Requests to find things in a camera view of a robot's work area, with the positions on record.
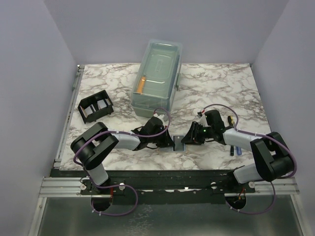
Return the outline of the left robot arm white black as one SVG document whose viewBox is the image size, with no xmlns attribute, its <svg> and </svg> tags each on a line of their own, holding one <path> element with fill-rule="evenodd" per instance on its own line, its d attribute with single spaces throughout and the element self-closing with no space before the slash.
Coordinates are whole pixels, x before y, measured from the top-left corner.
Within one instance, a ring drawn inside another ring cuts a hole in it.
<svg viewBox="0 0 315 236">
<path fill-rule="evenodd" d="M 97 122 L 70 145 L 75 153 L 74 160 L 79 160 L 84 170 L 93 180 L 92 188 L 98 194 L 109 189 L 109 176 L 102 162 L 113 149 L 142 150 L 154 144 L 157 148 L 174 147 L 163 119 L 151 117 L 143 126 L 131 132 L 109 131 L 102 122 Z"/>
</svg>

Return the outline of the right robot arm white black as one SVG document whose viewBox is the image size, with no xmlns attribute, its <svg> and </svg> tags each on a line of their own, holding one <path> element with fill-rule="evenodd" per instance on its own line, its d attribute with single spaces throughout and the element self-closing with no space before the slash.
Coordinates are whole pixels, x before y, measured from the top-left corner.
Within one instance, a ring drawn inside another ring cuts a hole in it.
<svg viewBox="0 0 315 236">
<path fill-rule="evenodd" d="M 254 163 L 235 169 L 232 177 L 227 179 L 226 186 L 229 191 L 239 192 L 244 184 L 250 181 L 272 182 L 295 170 L 293 158 L 279 133 L 251 134 L 236 130 L 233 125 L 225 126 L 218 110 L 199 114 L 200 120 L 192 122 L 181 143 L 201 145 L 214 141 L 252 152 Z"/>
</svg>

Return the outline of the black card box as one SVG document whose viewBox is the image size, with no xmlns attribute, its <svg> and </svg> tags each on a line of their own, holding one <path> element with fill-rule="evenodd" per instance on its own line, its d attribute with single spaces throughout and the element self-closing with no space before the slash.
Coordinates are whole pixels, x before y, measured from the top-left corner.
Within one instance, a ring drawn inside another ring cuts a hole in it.
<svg viewBox="0 0 315 236">
<path fill-rule="evenodd" d="M 77 108 L 84 124 L 95 122 L 114 112 L 113 102 L 106 90 L 82 99 Z"/>
</svg>

